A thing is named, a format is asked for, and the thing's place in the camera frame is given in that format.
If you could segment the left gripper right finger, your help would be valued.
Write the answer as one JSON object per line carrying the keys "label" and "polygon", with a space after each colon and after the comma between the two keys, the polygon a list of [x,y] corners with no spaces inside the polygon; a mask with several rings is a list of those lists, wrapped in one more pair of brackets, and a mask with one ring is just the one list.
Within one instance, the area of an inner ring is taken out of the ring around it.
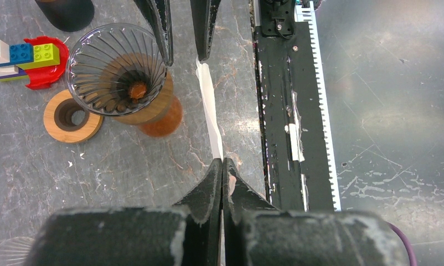
{"label": "left gripper right finger", "polygon": [[223,162],[228,265],[408,265],[397,234],[370,212],[282,211]]}

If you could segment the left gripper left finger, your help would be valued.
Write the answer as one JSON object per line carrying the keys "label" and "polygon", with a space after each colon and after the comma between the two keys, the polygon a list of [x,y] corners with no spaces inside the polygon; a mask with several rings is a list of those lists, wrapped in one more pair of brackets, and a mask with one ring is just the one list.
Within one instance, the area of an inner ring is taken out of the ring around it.
{"label": "left gripper left finger", "polygon": [[219,265],[222,160],[171,206],[68,208],[41,227],[25,265]]}

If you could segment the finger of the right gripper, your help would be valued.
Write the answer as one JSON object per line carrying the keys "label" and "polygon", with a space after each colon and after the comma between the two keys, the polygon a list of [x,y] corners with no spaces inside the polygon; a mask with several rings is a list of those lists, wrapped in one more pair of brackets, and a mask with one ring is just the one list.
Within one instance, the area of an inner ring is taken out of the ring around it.
{"label": "finger of the right gripper", "polygon": [[221,0],[190,0],[198,60],[210,56],[216,17]]}
{"label": "finger of the right gripper", "polygon": [[134,0],[134,3],[151,26],[165,64],[171,67],[174,58],[170,0]]}

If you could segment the white paper coffee filter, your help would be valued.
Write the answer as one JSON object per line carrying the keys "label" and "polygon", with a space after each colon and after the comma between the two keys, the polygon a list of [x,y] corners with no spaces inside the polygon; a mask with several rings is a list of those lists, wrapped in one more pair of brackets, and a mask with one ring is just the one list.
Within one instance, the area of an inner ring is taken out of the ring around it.
{"label": "white paper coffee filter", "polygon": [[212,156],[223,159],[223,145],[217,123],[214,86],[209,65],[197,60],[196,66]]}

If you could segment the amber glass carafe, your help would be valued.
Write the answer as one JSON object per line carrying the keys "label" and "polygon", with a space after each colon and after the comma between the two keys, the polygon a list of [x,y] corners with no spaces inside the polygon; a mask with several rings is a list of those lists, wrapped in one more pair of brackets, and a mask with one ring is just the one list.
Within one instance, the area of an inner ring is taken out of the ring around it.
{"label": "amber glass carafe", "polygon": [[155,121],[137,125],[137,128],[150,137],[165,137],[172,134],[179,127],[183,118],[183,108],[176,96],[165,113],[165,115]]}

